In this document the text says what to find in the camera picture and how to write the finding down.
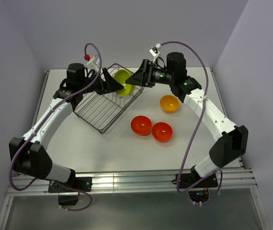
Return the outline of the lime green bowl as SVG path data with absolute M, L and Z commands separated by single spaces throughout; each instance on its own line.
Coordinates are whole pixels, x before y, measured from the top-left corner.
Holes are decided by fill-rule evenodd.
M 116 91 L 116 93 L 119 96 L 125 97 L 130 95 L 134 91 L 135 86 L 131 84 L 127 84 L 125 82 L 131 76 L 132 76 L 132 73 L 125 69 L 120 69 L 114 74 L 113 78 L 124 87 L 123 89 Z

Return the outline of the yellow-orange bowl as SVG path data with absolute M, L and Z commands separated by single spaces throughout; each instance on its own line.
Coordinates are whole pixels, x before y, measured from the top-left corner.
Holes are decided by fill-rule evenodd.
M 164 95 L 159 101 L 161 109 L 166 113 L 174 113 L 179 108 L 179 101 L 173 95 Z

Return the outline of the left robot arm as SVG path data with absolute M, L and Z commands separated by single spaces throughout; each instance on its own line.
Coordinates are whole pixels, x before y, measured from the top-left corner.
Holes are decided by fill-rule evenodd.
M 26 174 L 36 179 L 59 182 L 65 191 L 72 191 L 77 185 L 76 172 L 73 169 L 58 165 L 47 153 L 48 144 L 63 121 L 82 101 L 83 95 L 95 92 L 98 95 L 122 90 L 106 68 L 87 70 L 81 63 L 69 64 L 66 78 L 38 122 L 21 138 L 12 138 L 9 142 L 11 165 L 9 182 L 13 189 L 12 173 Z

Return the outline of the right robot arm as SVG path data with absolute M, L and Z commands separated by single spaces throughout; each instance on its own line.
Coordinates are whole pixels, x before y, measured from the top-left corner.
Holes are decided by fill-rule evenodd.
M 163 68 L 144 59 L 140 68 L 125 82 L 142 87 L 153 87 L 157 83 L 169 85 L 171 92 L 197 114 L 212 134 L 215 143 L 208 156 L 193 167 L 190 178 L 194 186 L 202 186 L 207 175 L 245 154 L 247 128 L 237 126 L 207 98 L 200 83 L 188 76 L 182 53 L 169 53 Z

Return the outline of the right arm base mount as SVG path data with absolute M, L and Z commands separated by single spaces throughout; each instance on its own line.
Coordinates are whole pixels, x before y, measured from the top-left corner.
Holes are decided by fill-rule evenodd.
M 192 186 L 194 183 L 201 180 L 200 177 L 196 176 L 195 173 L 183 173 L 180 177 L 179 181 L 179 189 L 183 190 L 190 186 Z M 189 198 L 194 204 L 203 205 L 214 199 L 220 192 L 220 188 L 222 185 L 222 180 L 219 179 L 219 182 L 217 181 L 217 174 L 212 174 L 209 177 L 203 179 L 201 182 L 196 184 L 194 187 L 192 187 L 189 191 Z M 209 189 L 210 188 L 217 188 L 217 191 L 214 195 L 210 196 Z

